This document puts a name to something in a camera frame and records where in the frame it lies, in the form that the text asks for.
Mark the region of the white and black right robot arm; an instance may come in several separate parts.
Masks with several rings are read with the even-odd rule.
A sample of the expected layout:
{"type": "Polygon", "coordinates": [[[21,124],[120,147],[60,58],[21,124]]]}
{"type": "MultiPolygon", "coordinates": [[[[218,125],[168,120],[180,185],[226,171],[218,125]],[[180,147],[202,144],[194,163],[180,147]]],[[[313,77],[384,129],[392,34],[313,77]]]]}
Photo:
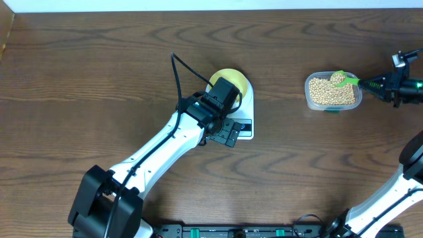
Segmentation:
{"type": "MultiPolygon", "coordinates": [[[[422,101],[422,81],[406,73],[388,73],[359,80],[335,71],[328,78],[332,88],[359,86],[386,102],[422,101]]],[[[375,237],[392,219],[422,200],[422,133],[412,138],[399,158],[395,174],[361,204],[346,210],[327,228],[330,237],[375,237]]]]}

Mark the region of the yellow plastic bowl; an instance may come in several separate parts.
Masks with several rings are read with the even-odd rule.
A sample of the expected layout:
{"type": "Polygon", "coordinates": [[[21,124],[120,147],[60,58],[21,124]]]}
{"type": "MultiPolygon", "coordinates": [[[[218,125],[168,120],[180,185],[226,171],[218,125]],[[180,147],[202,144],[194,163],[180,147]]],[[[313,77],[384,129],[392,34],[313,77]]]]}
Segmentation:
{"type": "Polygon", "coordinates": [[[228,80],[230,83],[234,84],[238,90],[240,90],[243,96],[243,101],[250,101],[252,90],[250,89],[248,79],[240,71],[229,68],[221,69],[210,77],[210,83],[214,85],[220,77],[228,80]]]}

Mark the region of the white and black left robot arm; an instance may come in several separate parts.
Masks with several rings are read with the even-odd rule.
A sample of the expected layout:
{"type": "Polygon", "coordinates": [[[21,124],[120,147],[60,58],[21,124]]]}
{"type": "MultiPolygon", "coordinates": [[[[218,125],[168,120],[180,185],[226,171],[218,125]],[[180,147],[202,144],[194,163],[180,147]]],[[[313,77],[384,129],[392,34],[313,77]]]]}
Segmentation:
{"type": "Polygon", "coordinates": [[[165,127],[125,161],[105,171],[98,165],[83,176],[68,222],[74,237],[151,237],[143,201],[153,185],[187,151],[208,140],[233,147],[241,125],[228,114],[242,93],[220,77],[208,92],[180,99],[165,127]]]}

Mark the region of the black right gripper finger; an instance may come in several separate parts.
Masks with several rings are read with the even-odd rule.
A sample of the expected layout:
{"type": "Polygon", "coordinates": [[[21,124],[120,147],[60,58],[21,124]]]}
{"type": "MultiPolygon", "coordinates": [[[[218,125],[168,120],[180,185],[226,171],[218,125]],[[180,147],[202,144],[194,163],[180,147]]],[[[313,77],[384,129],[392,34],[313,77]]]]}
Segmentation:
{"type": "Polygon", "coordinates": [[[358,86],[383,102],[392,101],[391,96],[387,95],[386,90],[380,84],[374,82],[359,82],[358,86]]]}
{"type": "Polygon", "coordinates": [[[384,85],[386,76],[379,75],[370,79],[362,79],[358,82],[358,85],[384,85]]]}

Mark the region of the green plastic measuring scoop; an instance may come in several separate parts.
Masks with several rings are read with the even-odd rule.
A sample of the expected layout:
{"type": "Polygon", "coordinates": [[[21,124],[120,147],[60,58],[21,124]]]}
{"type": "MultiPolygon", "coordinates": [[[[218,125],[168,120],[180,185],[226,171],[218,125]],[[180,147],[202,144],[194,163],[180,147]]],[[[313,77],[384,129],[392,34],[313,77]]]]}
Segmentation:
{"type": "Polygon", "coordinates": [[[340,70],[335,71],[329,79],[329,82],[332,83],[334,87],[341,88],[346,86],[347,84],[351,85],[358,85],[360,80],[357,78],[348,77],[346,72],[340,70]]]}

